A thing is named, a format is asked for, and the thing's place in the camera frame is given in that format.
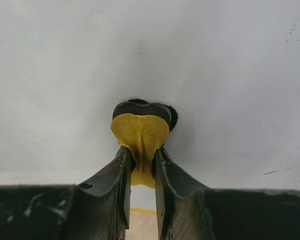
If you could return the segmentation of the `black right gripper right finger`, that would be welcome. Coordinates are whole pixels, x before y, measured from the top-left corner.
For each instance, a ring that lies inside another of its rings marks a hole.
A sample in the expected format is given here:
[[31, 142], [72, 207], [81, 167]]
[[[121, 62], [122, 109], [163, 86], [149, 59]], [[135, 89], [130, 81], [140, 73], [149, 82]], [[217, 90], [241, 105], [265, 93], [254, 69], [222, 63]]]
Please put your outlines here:
[[210, 188], [156, 151], [161, 240], [300, 240], [300, 191]]

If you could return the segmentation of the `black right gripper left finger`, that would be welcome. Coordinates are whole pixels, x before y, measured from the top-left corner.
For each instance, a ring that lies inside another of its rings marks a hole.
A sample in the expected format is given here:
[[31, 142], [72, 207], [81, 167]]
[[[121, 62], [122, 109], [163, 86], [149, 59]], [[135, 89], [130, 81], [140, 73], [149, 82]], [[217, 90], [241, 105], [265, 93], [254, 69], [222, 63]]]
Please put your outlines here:
[[122, 146], [78, 185], [0, 185], [0, 240], [125, 239], [132, 163]]

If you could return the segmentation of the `yellow black eraser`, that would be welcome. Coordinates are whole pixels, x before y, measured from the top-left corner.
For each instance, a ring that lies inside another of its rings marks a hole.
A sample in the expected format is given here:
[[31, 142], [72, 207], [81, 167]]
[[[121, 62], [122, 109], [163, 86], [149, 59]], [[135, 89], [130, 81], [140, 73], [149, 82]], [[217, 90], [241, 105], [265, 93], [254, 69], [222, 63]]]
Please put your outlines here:
[[133, 186], [155, 188], [155, 153], [165, 144], [177, 122], [177, 111], [164, 103], [131, 99], [114, 108], [110, 129], [118, 144], [131, 151]]

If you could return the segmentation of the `yellow framed whiteboard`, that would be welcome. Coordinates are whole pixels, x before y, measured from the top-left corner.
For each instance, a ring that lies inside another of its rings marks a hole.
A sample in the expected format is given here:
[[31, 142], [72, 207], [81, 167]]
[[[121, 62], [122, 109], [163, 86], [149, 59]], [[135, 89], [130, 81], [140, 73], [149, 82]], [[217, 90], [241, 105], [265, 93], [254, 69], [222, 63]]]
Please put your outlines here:
[[134, 98], [203, 184], [300, 190], [300, 0], [0, 0], [0, 184], [87, 179]]

